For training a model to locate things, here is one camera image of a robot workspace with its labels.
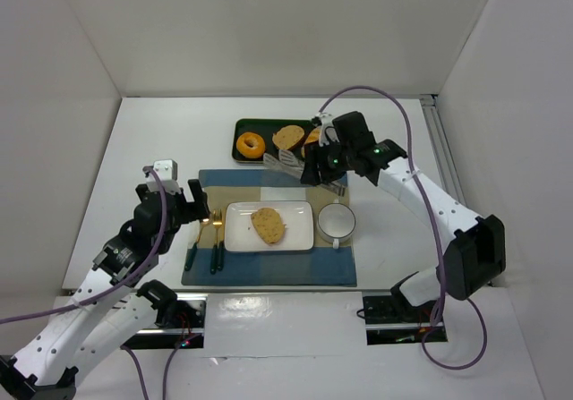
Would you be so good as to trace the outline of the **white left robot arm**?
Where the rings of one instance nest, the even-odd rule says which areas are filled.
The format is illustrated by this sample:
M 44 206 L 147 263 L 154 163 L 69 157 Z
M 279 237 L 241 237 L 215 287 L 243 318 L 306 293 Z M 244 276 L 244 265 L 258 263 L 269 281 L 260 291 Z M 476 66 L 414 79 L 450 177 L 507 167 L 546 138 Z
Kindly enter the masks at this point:
M 193 179 L 187 201 L 176 183 L 137 186 L 133 217 L 105 243 L 68 303 L 26 346 L 1 358 L 1 386 L 14 399 L 71 399 L 86 376 L 139 330 L 187 328 L 191 308 L 158 280 L 142 278 L 158 265 L 180 227 L 209 214 Z

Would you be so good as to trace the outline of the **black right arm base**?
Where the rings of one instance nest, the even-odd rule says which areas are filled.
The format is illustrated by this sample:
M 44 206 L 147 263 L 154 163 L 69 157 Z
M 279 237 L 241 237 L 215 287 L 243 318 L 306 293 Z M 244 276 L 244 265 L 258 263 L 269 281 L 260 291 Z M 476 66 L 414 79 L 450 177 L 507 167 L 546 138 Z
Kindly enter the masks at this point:
M 425 336 L 429 343 L 445 343 L 444 324 L 433 328 L 430 322 L 434 304 L 400 309 L 389 294 L 370 294 L 363 296 L 362 308 L 355 314 L 364 322 L 368 345 L 420 344 Z

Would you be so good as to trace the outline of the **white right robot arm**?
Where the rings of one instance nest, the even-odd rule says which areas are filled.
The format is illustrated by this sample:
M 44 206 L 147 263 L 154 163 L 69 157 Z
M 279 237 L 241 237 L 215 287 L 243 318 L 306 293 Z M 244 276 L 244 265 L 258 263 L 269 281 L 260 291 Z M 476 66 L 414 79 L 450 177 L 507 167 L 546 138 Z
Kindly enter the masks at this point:
M 443 294 L 464 301 L 506 269 L 505 227 L 447 194 L 417 168 L 395 141 L 378 141 L 362 113 L 312 120 L 319 139 L 304 147 L 301 182 L 334 183 L 353 172 L 392 195 L 431 229 L 438 265 L 399 281 L 391 294 L 401 306 L 418 308 Z

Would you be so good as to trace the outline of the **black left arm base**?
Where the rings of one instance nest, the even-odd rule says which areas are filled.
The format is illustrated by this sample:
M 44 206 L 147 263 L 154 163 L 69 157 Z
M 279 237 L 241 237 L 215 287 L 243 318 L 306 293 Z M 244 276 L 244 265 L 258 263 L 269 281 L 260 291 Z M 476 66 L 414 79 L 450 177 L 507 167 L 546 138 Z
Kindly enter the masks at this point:
M 207 310 L 207 297 L 182 294 L 178 303 L 161 322 L 153 322 L 124 343 L 132 350 L 202 349 Z

